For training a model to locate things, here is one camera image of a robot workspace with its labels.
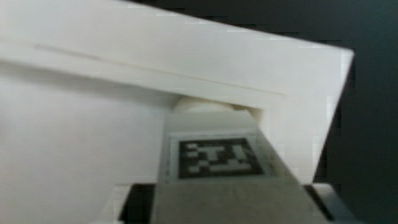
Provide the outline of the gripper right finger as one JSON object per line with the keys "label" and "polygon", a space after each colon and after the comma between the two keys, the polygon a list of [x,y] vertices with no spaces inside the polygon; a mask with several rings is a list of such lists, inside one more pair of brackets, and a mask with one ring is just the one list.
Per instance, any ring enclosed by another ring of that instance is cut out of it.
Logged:
{"label": "gripper right finger", "polygon": [[358,224],[353,213],[328,184],[310,185],[310,195],[330,224]]}

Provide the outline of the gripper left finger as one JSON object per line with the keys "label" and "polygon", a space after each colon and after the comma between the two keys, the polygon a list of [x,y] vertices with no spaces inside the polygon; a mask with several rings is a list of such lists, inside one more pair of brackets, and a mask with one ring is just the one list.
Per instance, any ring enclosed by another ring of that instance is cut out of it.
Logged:
{"label": "gripper left finger", "polygon": [[109,196],[104,202],[104,207],[99,216],[93,220],[93,224],[122,224],[118,221],[125,198],[131,190],[129,184],[117,184],[113,186]]}

